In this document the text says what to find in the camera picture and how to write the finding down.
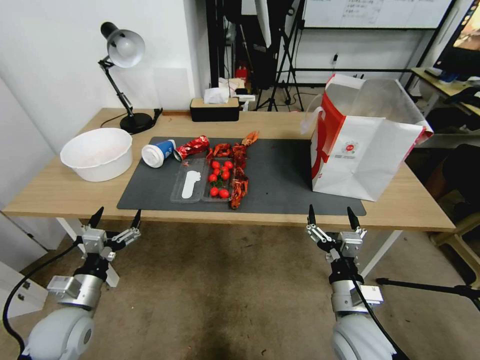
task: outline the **tissue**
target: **tissue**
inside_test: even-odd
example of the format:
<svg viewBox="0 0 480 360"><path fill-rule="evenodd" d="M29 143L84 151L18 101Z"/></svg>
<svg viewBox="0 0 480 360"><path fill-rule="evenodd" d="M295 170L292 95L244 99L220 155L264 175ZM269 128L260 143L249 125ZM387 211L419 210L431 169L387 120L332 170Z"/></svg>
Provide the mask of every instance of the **tissue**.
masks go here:
<svg viewBox="0 0 480 360"><path fill-rule="evenodd" d="M229 101L229 89L224 87L212 87L205 89L203 95L204 104L226 104Z"/></svg>

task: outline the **cup lid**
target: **cup lid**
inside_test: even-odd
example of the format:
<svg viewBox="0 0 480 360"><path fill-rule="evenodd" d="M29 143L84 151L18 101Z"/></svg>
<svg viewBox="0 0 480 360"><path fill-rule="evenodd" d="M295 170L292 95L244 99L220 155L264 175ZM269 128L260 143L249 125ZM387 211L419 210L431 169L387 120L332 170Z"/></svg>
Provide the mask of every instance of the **cup lid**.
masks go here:
<svg viewBox="0 0 480 360"><path fill-rule="evenodd" d="M141 149L141 157L143 161L152 168L159 168L164 163L163 152L154 145L145 145Z"/></svg>

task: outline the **bag handle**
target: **bag handle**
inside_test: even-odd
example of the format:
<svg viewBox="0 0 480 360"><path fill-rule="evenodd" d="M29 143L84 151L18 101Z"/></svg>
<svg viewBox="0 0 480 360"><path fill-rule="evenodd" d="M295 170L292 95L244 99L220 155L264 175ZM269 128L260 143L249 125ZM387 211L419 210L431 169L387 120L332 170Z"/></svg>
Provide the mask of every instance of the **bag handle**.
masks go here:
<svg viewBox="0 0 480 360"><path fill-rule="evenodd" d="M319 116L319 113L324 111L324 108L321 107L321 106L318 106L313 112L312 114L307 118L308 116L308 113L309 113L309 110L310 110L310 107L312 106L312 104L314 103L315 100L317 100L319 97L321 97L323 95L323 93L319 93L317 96L315 96L313 98L312 101L310 101L310 104L308 104L307 108L306 108L306 111L305 111L305 117L303 118L303 120L301 121L301 124L300 124L300 133L301 134L306 134L307 131L310 129L310 127L312 126L313 122L318 118Z"/></svg>

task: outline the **lamp arm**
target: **lamp arm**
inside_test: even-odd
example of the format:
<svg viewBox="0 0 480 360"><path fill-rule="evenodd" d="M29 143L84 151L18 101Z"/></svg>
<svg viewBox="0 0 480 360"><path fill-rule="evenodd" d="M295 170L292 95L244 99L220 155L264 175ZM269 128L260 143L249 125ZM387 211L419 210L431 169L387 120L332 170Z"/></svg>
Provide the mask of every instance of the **lamp arm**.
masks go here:
<svg viewBox="0 0 480 360"><path fill-rule="evenodd" d="M103 72L105 72L105 75L107 77L107 79L110 81L110 84L113 86L113 88L115 89L115 92L116 92L116 95L118 96L121 104L125 107L126 109L126 112L128 113L128 116L130 118L133 118L134 117L134 113L133 113L133 109L134 107L132 106L132 104L130 103L129 99L127 98L127 96L121 92L119 90L119 88L117 87L117 84L115 84L115 81L112 79L112 76L110 75L110 72L109 72L109 69L114 66L114 63L113 62L110 62L108 61L109 57L105 57L103 58L102 60L100 60L98 62L98 64L100 65L100 67L103 69Z"/></svg>

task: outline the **wooden table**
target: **wooden table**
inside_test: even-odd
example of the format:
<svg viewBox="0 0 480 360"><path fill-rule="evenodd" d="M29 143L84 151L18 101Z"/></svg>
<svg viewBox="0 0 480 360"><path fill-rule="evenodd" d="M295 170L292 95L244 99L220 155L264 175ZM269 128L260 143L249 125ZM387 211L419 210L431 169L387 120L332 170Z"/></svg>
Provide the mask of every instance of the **wooden table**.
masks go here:
<svg viewBox="0 0 480 360"><path fill-rule="evenodd" d="M152 114L151 110L138 110ZM101 123L124 112L123 109L102 109L81 132L100 127ZM311 131L300 133L304 113L295 112L240 112L237 122L192 122L187 114L163 114L150 130L133 135L133 164L122 175L105 182L82 180L65 167L58 157L43 169L31 183L3 210L11 216L56 217L75 239L82 233L78 219L88 219L100 206L104 206L104 219L131 219L134 210L117 209L137 163L141 148L153 136L212 138L245 137L253 130L260 131L263 139L309 139ZM105 126L118 127L120 119ZM377 202L363 201L366 216L360 217L362 227L369 230L387 230L385 242L362 271L366 275L402 230L450 232L455 228L427 190L404 163L389 187ZM142 211L144 221L222 223L245 225L305 226L308 209L301 214L258 214L241 212L203 211ZM329 230L350 227L347 216L318 215L317 224Z"/></svg>
<svg viewBox="0 0 480 360"><path fill-rule="evenodd" d="M433 77L425 72L425 67L414 67L411 69L411 72L414 73L416 76L420 78L424 83L428 84L433 90L435 91L436 97L433 97L428 100L428 104L426 106L426 112L423 116L427 116L430 110L432 110L435 103L439 100L439 98L449 98L453 95L458 94L463 89L470 87L468 83L465 82L443 82ZM473 105L469 105L467 103L458 102L456 105L461 108L462 110L466 111L468 114L475 114L480 117L480 108L475 107Z"/></svg>

